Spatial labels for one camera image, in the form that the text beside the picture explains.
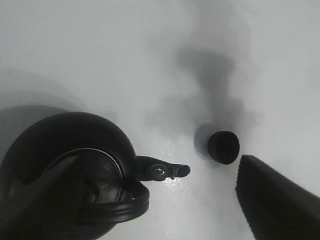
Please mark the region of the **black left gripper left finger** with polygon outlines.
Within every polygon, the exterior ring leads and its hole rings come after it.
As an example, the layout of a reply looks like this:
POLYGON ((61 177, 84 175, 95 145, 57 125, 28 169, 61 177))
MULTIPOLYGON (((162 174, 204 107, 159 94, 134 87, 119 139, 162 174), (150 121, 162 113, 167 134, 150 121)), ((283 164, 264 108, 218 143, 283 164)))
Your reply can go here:
POLYGON ((0 203, 2 240, 67 240, 78 211, 77 157, 68 157, 0 203))

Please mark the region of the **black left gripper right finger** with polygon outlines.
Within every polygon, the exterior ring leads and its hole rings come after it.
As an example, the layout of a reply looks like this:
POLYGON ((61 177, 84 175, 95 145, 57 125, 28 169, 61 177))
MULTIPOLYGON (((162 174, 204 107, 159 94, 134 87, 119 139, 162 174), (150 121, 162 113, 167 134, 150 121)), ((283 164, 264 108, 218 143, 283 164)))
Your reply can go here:
POLYGON ((257 157, 241 157, 235 191, 255 239, 320 238, 320 198, 257 157))

